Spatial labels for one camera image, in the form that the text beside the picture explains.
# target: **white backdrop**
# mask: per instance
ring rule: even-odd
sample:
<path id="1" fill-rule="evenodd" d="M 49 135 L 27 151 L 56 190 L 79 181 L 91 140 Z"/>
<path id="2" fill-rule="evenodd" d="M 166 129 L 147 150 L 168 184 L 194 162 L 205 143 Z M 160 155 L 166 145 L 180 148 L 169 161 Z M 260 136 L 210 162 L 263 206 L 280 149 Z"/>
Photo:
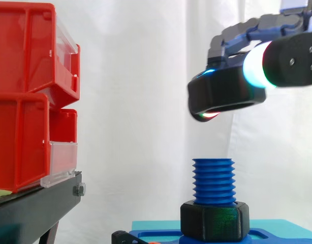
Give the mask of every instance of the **white backdrop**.
<path id="1" fill-rule="evenodd" d="M 209 123 L 188 115 L 186 85 L 221 30 L 277 0 L 54 0 L 81 45 L 78 170 L 87 194 L 56 243 L 110 243 L 134 220 L 178 220 L 191 200 L 192 158 L 232 157 L 251 218 L 312 230 L 312 87 Z"/>

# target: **led light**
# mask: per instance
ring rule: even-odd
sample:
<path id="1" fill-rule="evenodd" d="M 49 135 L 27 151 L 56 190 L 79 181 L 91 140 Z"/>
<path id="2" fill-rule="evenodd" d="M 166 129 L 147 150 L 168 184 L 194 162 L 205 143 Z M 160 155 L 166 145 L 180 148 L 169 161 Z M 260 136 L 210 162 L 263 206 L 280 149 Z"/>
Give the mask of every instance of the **led light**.
<path id="1" fill-rule="evenodd" d="M 214 70 L 214 69 L 206 70 L 206 71 L 203 72 L 201 75 L 198 75 L 197 78 L 199 78 L 200 76 L 202 76 L 202 75 L 204 75 L 204 74 L 212 73 L 212 72 L 214 72 L 214 71 L 216 71 L 216 70 Z"/>
<path id="2" fill-rule="evenodd" d="M 248 83 L 253 86 L 260 88 L 276 87 L 267 80 L 262 68 L 263 53 L 270 43 L 265 42 L 256 46 L 245 57 L 243 74 Z"/>
<path id="3" fill-rule="evenodd" d="M 206 117 L 206 118 L 213 118 L 215 116 L 217 116 L 220 113 L 203 113 L 201 116 L 202 117 Z"/>

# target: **hex nut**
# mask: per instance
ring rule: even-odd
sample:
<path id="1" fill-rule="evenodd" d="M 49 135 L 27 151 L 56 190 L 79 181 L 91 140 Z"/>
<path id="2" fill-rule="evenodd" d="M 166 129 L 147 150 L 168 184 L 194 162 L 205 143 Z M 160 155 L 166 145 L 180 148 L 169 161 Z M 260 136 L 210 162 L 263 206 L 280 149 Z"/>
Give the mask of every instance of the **hex nut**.
<path id="1" fill-rule="evenodd" d="M 77 195 L 83 197 L 86 194 L 86 184 L 81 182 L 77 185 Z"/>
<path id="2" fill-rule="evenodd" d="M 181 232 L 204 242 L 236 242 L 249 233 L 248 205 L 207 206 L 189 201 L 181 206 Z"/>

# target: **red storage bin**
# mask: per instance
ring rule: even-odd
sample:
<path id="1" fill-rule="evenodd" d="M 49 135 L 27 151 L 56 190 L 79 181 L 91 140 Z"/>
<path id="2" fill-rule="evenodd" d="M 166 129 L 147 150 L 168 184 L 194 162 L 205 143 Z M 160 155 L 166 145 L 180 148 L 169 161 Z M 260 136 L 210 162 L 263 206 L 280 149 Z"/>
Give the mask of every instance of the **red storage bin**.
<path id="1" fill-rule="evenodd" d="M 0 190 L 49 187 L 74 176 L 77 112 L 44 94 L 0 94 Z"/>
<path id="2" fill-rule="evenodd" d="M 52 4 L 0 2 L 0 93 L 44 93 L 55 108 L 76 102 L 79 54 Z"/>

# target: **screw thread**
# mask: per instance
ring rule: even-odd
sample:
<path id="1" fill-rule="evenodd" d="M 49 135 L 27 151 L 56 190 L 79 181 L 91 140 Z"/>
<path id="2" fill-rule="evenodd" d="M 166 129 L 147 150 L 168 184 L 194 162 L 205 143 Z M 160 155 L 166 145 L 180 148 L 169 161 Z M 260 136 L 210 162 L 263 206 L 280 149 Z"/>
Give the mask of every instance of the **screw thread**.
<path id="1" fill-rule="evenodd" d="M 196 204 L 235 205 L 234 162 L 231 159 L 193 159 Z"/>

